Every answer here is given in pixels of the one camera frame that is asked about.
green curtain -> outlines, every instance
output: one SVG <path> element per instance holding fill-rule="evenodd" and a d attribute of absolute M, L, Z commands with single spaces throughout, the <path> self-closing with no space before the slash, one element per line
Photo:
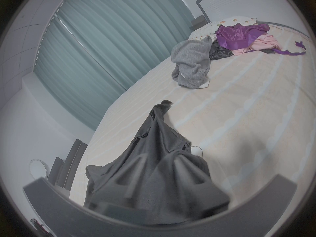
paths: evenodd
<path fill-rule="evenodd" d="M 107 108 L 191 34 L 182 0 L 65 0 L 44 35 L 35 73 L 96 129 Z"/>

gray knit fabric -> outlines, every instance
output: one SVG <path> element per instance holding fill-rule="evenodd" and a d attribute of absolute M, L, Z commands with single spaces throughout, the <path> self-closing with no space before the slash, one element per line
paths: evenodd
<path fill-rule="evenodd" d="M 178 85 L 190 89 L 198 89 L 205 81 L 210 70 L 209 53 L 212 40 L 208 36 L 203 40 L 185 40 L 176 45 L 171 51 L 171 61 L 176 68 L 171 76 Z"/>

bed sheet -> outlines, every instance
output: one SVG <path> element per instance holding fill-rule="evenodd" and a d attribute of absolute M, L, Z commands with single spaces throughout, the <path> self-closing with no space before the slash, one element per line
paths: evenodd
<path fill-rule="evenodd" d="M 149 111 L 173 104 L 165 122 L 203 150 L 213 182 L 231 198 L 230 208 L 258 192 L 275 174 L 298 183 L 297 204 L 315 172 L 315 47 L 295 30 L 270 25 L 291 52 L 260 51 L 211 61 L 210 84 L 186 89 L 171 78 L 167 58 L 108 109 L 79 164 L 70 199 L 83 205 L 87 165 L 103 166 L 128 147 Z"/>

teal curtain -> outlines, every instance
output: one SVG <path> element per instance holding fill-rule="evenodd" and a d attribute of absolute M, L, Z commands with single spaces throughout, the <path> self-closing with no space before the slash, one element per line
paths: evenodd
<path fill-rule="evenodd" d="M 182 0 L 65 0 L 35 73 L 75 117 L 96 129 L 107 108 L 191 34 Z"/>

curtain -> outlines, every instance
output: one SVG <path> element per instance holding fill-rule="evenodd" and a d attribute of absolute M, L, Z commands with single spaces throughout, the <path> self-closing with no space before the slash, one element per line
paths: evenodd
<path fill-rule="evenodd" d="M 182 0 L 65 0 L 44 35 L 34 71 L 95 130 L 124 91 L 188 38 L 192 20 Z"/>

